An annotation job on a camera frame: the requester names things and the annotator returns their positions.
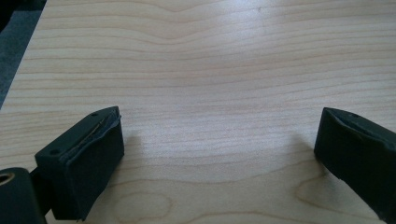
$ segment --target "black object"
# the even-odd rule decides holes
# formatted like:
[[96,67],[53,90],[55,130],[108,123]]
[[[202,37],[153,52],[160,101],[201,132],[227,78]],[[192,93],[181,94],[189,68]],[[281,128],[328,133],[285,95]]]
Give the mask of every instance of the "black object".
[[119,109],[90,114],[35,154],[32,173],[0,171],[1,223],[46,223],[50,209],[56,219],[84,220],[123,152]]
[[315,155],[380,219],[396,223],[396,133],[359,115],[324,108]]

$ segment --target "table surface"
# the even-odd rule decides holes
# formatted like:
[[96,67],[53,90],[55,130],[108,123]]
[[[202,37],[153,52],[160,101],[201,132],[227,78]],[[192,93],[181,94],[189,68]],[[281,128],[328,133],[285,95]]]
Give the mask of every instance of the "table surface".
[[[315,160],[324,106],[396,131],[391,1],[48,1],[0,111],[0,169],[118,105],[86,223],[383,223]],[[49,223],[55,221],[48,214]]]

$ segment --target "dark floor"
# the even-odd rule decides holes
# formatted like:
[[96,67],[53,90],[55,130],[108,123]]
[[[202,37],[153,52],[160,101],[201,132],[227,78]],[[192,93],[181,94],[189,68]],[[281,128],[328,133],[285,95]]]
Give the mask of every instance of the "dark floor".
[[44,5],[45,2],[41,0],[22,3],[0,32],[0,109]]

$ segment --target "gray carpet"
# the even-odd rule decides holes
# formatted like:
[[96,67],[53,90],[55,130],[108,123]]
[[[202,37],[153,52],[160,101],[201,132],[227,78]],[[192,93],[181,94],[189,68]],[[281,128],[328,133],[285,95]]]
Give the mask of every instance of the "gray carpet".
[[29,1],[20,5],[0,33],[0,109],[44,5],[43,1]]

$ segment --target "light wood surface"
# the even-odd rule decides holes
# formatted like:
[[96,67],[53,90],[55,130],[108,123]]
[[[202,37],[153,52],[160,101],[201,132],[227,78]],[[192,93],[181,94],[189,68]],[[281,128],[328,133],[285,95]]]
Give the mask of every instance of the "light wood surface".
[[34,169],[38,150],[118,105],[125,157],[86,223],[383,223],[313,146],[323,106],[396,131],[395,12],[49,0],[0,111],[0,169]]

